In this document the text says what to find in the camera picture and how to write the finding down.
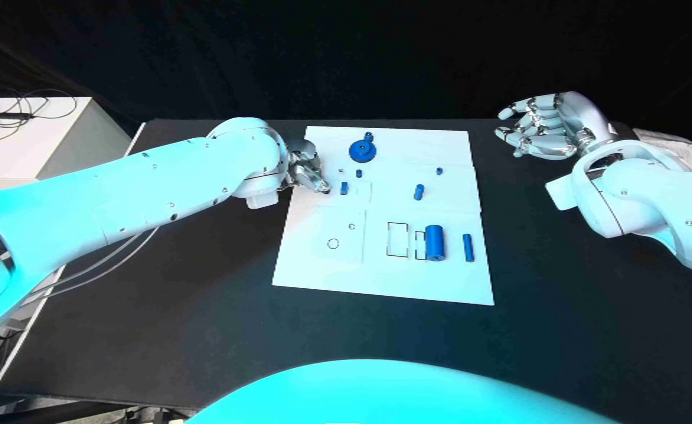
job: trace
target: white paper sheet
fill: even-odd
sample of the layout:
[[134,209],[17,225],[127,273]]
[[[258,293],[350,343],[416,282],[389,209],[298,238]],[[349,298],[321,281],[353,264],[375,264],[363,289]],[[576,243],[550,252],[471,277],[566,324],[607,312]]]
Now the white paper sheet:
[[[377,153],[359,164],[349,147],[367,131]],[[311,126],[305,139],[317,146],[331,193],[292,190],[272,284],[493,305],[468,134]],[[341,182],[349,183],[344,196]],[[425,186],[419,201],[416,184]],[[392,238],[402,254],[400,226],[393,230],[387,223],[408,224],[408,257],[386,255]],[[439,262],[416,259],[416,249],[424,257],[421,232],[431,224],[444,229]],[[473,262],[465,262],[462,234],[471,235]]]

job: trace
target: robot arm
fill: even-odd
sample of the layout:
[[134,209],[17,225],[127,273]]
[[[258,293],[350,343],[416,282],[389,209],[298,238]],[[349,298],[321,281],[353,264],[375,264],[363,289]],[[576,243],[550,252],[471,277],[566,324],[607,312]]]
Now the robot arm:
[[187,139],[83,171],[0,191],[0,316],[69,261],[242,197],[255,209],[276,190],[328,192],[314,145],[284,143],[259,119],[222,123]]
[[546,184],[560,210],[578,207],[604,237],[630,232],[661,242],[692,267],[692,172],[682,159],[640,141],[620,141],[605,116],[576,92],[514,102],[498,114],[524,116],[496,134],[514,156],[581,158],[572,173]]

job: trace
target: black table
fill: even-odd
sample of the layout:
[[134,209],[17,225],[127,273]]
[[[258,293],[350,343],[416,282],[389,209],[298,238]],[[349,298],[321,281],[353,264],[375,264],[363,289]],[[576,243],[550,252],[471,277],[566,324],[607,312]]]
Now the black table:
[[[214,124],[152,121],[134,151]],[[271,122],[284,137],[308,124],[468,131],[496,305],[274,287],[289,192],[259,210],[230,199],[49,299],[0,391],[200,408],[284,369],[382,358],[494,377],[624,422],[689,421],[692,271],[653,240],[602,239],[578,210],[555,209],[543,185],[573,161],[514,159],[494,120]]]

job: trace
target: robotic hand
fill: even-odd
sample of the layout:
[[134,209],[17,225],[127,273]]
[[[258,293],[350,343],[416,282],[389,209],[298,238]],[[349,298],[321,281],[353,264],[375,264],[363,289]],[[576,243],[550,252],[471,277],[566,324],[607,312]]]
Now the robotic hand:
[[79,256],[230,196],[251,209],[275,204],[292,186],[330,191],[313,143],[284,142],[264,121],[236,118],[206,138],[0,190],[0,322]]
[[560,92],[514,102],[498,114],[507,119],[526,114],[513,128],[498,127],[497,137],[524,154],[560,160],[591,152],[618,137],[594,103],[578,92]]
[[620,140],[594,103],[576,92],[532,97],[500,111],[524,116],[496,135],[514,156],[560,160],[579,154],[572,173],[546,184],[559,210],[578,207],[604,237],[656,239],[692,268],[692,172],[666,149]]

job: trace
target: black backdrop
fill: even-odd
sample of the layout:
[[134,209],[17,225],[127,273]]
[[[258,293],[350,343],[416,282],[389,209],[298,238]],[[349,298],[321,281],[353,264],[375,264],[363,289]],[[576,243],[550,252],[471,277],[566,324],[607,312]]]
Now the black backdrop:
[[579,90],[687,134],[687,0],[0,0],[0,84],[119,122],[491,117]]

